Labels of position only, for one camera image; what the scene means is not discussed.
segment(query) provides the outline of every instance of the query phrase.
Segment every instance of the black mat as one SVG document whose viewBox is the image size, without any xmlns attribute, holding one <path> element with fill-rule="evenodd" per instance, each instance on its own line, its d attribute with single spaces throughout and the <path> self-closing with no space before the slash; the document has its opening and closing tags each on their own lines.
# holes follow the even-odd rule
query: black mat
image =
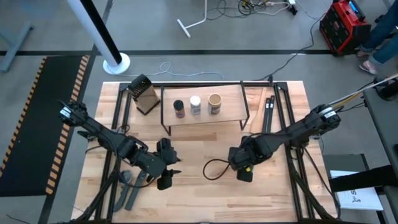
<svg viewBox="0 0 398 224">
<path fill-rule="evenodd" d="M 0 197 L 55 192 L 72 136 L 57 100 L 78 99 L 87 61 L 43 59 L 0 168 Z"/>
</svg>

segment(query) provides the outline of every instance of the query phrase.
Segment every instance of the red power station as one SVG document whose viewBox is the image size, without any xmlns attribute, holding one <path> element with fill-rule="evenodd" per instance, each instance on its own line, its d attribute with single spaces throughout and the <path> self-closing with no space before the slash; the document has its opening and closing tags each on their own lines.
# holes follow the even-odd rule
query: red power station
<svg viewBox="0 0 398 224">
<path fill-rule="evenodd" d="M 333 0 L 320 22 L 320 30 L 336 56 L 351 54 L 371 31 L 371 24 L 354 0 Z"/>
</svg>

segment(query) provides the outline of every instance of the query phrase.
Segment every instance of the wooden table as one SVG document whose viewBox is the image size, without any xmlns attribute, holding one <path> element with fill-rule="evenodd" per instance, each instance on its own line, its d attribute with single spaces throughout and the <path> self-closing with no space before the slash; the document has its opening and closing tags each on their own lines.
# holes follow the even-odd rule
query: wooden table
<svg viewBox="0 0 398 224">
<path fill-rule="evenodd" d="M 103 83 L 95 119 L 105 126 L 111 126 L 116 104 L 119 83 Z M 302 119 L 309 113 L 310 108 L 302 82 L 288 82 L 290 98 L 295 120 Z M 123 208 L 113 214 L 113 222 L 295 222 L 295 207 L 292 189 L 286 165 L 284 146 L 274 153 L 272 158 L 254 168 L 254 180 L 246 183 L 236 180 L 236 173 L 228 170 L 222 178 L 209 181 L 203 177 L 202 168 L 210 159 L 226 159 L 231 146 L 238 146 L 241 136 L 251 130 L 252 123 L 258 123 L 263 114 L 257 114 L 263 87 L 245 87 L 248 99 L 250 119 L 244 131 L 240 130 L 238 122 L 224 122 L 215 124 L 193 124 L 176 126 L 171 137 L 167 136 L 160 125 L 160 106 L 156 107 L 145 118 L 138 113 L 134 103 L 130 107 L 128 134 L 144 141 L 151 151 L 155 151 L 156 142 L 160 138 L 170 138 L 172 145 L 178 152 L 182 162 L 170 166 L 181 170 L 182 173 L 173 178 L 173 186 L 159 191 L 156 183 L 140 189 L 132 211 Z M 266 88 L 266 96 L 274 94 L 273 88 Z M 124 102 L 119 116 L 121 125 Z M 287 110 L 284 108 L 285 120 L 289 125 Z M 272 132 L 280 130 L 277 108 L 272 117 Z M 91 142 L 89 147 L 96 146 Z M 327 180 L 322 154 L 317 141 L 311 140 L 307 147 L 317 164 L 322 176 Z M 85 158 L 80 184 L 75 200 L 75 207 L 84 210 L 92 201 L 100 187 L 106 151 L 99 148 L 90 151 Z M 319 176 L 307 156 L 303 157 L 307 171 L 308 183 L 311 191 L 319 202 L 331 214 L 336 214 L 332 197 L 322 185 Z M 224 168 L 225 163 L 214 162 L 207 167 L 206 174 L 217 176 Z M 122 170 L 131 169 L 134 180 L 139 173 L 137 167 L 132 168 L 122 163 Z M 119 198 L 121 187 L 118 187 L 116 200 Z M 308 217 L 305 200 L 300 191 L 300 200 L 304 217 Z M 109 197 L 104 200 L 103 217 L 106 216 Z M 73 210 L 72 218 L 81 215 L 78 209 Z"/>
</svg>

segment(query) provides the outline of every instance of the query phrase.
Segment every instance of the gray floor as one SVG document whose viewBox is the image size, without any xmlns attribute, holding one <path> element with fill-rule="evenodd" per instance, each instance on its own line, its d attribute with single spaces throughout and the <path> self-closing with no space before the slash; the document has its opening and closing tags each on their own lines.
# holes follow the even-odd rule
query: gray floor
<svg viewBox="0 0 398 224">
<path fill-rule="evenodd" d="M 104 11 L 106 0 L 95 0 L 99 12 Z M 313 16 L 322 15 L 323 1 L 301 0 Z M 216 0 L 209 0 L 209 8 Z M 369 21 L 386 12 L 384 1 L 358 0 Z M 188 39 L 177 24 L 185 25 L 201 19 L 203 1 L 116 0 L 109 15 L 107 27 L 121 50 L 175 50 L 175 49 L 300 49 L 310 44 L 309 28 L 315 22 L 299 9 L 293 17 L 282 11 L 276 16 L 253 15 L 245 19 L 222 17 L 190 29 Z M 0 26 L 13 32 L 30 19 L 35 25 L 23 50 L 91 50 L 93 41 L 81 27 L 65 0 L 0 0 Z M 315 45 L 312 49 L 326 49 L 318 29 L 313 31 Z M 0 42 L 0 50 L 6 50 Z M 175 73 L 218 72 L 225 80 L 252 80 L 263 77 L 283 65 L 290 55 L 212 55 L 212 56 L 158 56 L 131 57 L 132 64 L 126 72 L 131 75 L 159 71 L 163 62 L 172 64 Z M 34 80 L 42 57 L 17 57 L 7 74 L 0 74 L 0 154 L 9 144 L 16 121 L 22 111 L 26 96 Z M 107 75 L 102 69 L 103 57 L 97 57 L 84 97 L 89 113 L 93 114 L 98 102 L 102 82 L 129 81 L 132 77 Z M 303 80 L 310 106 L 329 103 L 348 94 L 373 78 L 358 69 L 354 56 L 334 58 L 330 55 L 299 55 L 280 71 L 277 80 Z M 382 67 L 382 74 L 398 72 L 397 61 L 391 60 Z M 151 77 L 155 81 L 170 80 L 220 80 L 219 75 L 175 77 L 169 74 Z M 381 142 L 366 109 L 341 114 L 343 122 L 336 131 L 324 135 L 324 154 L 364 153 L 371 167 L 388 163 Z M 67 221 L 74 209 L 78 180 L 84 160 L 86 142 L 74 135 L 67 161 L 50 216 L 50 223 Z M 36 223 L 43 197 L 0 198 L 0 223 L 18 223 L 5 214 Z M 386 206 L 390 223 L 392 215 Z M 374 212 L 343 211 L 343 219 L 361 223 L 377 223 Z"/>
</svg>

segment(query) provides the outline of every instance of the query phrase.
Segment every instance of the white stand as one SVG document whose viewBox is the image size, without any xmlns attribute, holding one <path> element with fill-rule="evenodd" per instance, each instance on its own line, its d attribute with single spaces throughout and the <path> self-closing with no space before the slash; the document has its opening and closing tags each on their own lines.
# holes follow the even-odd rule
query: white stand
<svg viewBox="0 0 398 224">
<path fill-rule="evenodd" d="M 180 19 L 177 19 L 177 22 L 180 24 L 180 27 L 184 30 L 184 32 L 187 35 L 187 37 L 191 38 L 191 35 L 188 32 L 188 29 L 191 28 L 191 27 L 194 27 L 196 25 L 199 25 L 201 23 L 204 23 L 206 21 L 206 18 L 207 18 L 207 0 L 205 0 L 205 18 L 202 21 L 194 23 L 194 24 L 189 25 L 189 26 L 184 26 Z"/>
<path fill-rule="evenodd" d="M 124 53 L 120 53 L 120 56 L 122 56 L 122 62 L 117 66 L 111 66 L 110 64 L 107 63 L 106 60 L 104 60 L 103 68 L 106 73 L 111 75 L 119 75 L 125 72 L 129 68 L 130 66 L 129 56 L 127 56 Z"/>
</svg>

